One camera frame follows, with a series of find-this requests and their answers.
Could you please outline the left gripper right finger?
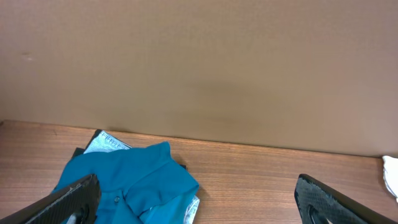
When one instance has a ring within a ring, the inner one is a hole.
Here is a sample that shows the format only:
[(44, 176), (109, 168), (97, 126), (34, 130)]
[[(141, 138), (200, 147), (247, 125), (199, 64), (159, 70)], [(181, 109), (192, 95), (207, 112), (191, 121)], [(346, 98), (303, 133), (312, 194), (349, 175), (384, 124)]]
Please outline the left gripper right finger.
[(303, 224), (397, 224), (307, 174), (299, 175), (294, 197)]

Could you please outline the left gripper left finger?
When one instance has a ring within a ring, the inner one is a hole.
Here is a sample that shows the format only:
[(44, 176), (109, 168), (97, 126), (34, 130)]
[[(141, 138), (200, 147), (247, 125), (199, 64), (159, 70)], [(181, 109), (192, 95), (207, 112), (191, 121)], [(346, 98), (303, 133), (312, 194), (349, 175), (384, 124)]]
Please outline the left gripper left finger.
[(63, 223), (77, 216), (77, 223), (94, 223), (101, 198), (100, 183), (94, 174), (50, 194), (1, 219), (4, 224)]

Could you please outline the dark blue t-shirt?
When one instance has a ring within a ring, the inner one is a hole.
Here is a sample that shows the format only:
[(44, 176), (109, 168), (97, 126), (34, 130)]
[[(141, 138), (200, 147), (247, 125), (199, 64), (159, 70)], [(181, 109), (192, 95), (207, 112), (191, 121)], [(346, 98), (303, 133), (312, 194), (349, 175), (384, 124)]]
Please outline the dark blue t-shirt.
[(57, 190), (95, 174), (101, 199), (96, 223), (183, 223), (198, 182), (172, 159), (170, 144), (90, 152), (70, 160)]

